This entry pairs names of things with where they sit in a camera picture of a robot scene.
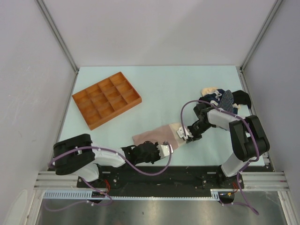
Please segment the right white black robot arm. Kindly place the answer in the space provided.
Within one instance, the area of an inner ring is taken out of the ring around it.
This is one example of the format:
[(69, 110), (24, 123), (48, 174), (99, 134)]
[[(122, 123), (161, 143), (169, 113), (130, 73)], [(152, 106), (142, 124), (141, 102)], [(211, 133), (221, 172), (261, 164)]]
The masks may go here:
[(255, 115), (241, 117), (222, 108), (208, 107), (198, 103), (194, 108), (198, 120), (183, 131), (187, 143), (198, 141), (210, 128), (222, 128), (230, 132), (233, 153), (218, 167), (213, 182), (221, 188), (229, 187), (233, 181), (239, 181), (236, 175), (250, 163), (270, 150), (270, 143)]

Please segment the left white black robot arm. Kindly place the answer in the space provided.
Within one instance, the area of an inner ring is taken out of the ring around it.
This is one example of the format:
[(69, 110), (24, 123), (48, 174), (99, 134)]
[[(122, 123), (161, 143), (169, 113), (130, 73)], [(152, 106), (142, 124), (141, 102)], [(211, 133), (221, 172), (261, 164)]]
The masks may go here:
[(161, 159), (161, 148), (158, 143), (146, 141), (139, 145), (130, 145), (115, 149), (114, 152), (87, 148), (95, 146), (89, 134), (82, 134), (58, 142), (53, 146), (54, 157), (70, 150), (76, 150), (52, 162), (57, 175), (76, 174), (97, 188), (103, 184), (101, 166), (122, 167), (127, 162), (132, 165), (154, 163)]

